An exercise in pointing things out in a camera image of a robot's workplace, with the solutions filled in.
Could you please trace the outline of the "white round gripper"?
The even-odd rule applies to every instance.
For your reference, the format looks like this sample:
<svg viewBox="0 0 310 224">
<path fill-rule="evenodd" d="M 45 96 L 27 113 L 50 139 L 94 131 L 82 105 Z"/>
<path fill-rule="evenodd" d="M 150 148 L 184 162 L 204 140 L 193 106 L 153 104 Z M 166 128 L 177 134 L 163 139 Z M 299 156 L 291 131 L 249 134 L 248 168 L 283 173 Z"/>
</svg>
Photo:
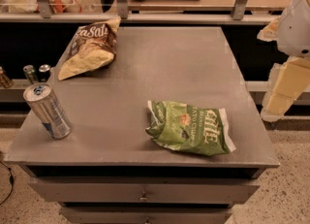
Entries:
<svg viewBox="0 0 310 224">
<path fill-rule="evenodd" d="M 265 26 L 257 38 L 277 40 L 278 49 L 290 56 L 282 65 L 273 65 L 263 97 L 261 117 L 275 122 L 310 84 L 310 60 L 306 59 L 310 58 L 310 0 L 292 0 L 280 18 Z"/>
</svg>

